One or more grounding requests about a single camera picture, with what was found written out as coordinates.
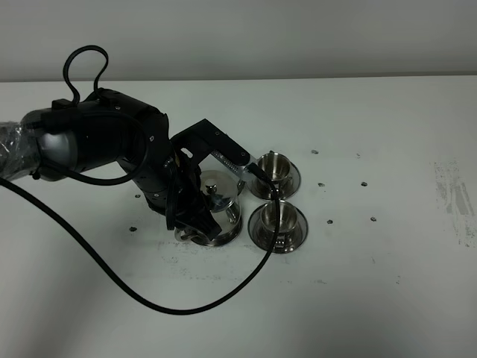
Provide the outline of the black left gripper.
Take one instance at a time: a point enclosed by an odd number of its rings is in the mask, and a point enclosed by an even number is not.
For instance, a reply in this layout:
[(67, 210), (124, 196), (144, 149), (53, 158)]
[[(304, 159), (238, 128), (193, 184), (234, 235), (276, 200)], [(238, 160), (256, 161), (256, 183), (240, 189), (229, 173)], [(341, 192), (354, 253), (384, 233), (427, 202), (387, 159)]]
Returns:
[(151, 147), (143, 168), (143, 194), (149, 207), (165, 217), (168, 230), (191, 227), (209, 241), (221, 232), (189, 174), (170, 148)]

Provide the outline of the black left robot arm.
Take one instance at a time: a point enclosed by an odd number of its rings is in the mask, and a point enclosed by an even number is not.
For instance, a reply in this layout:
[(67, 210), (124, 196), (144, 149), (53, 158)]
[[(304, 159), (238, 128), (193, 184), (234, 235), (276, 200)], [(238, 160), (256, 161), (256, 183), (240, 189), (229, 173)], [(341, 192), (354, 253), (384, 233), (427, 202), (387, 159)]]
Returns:
[(18, 122), (1, 124), (1, 179), (71, 178), (94, 186), (133, 181), (168, 229), (214, 239), (221, 231), (200, 190), (200, 169), (166, 114), (111, 89), (85, 101), (53, 101)]

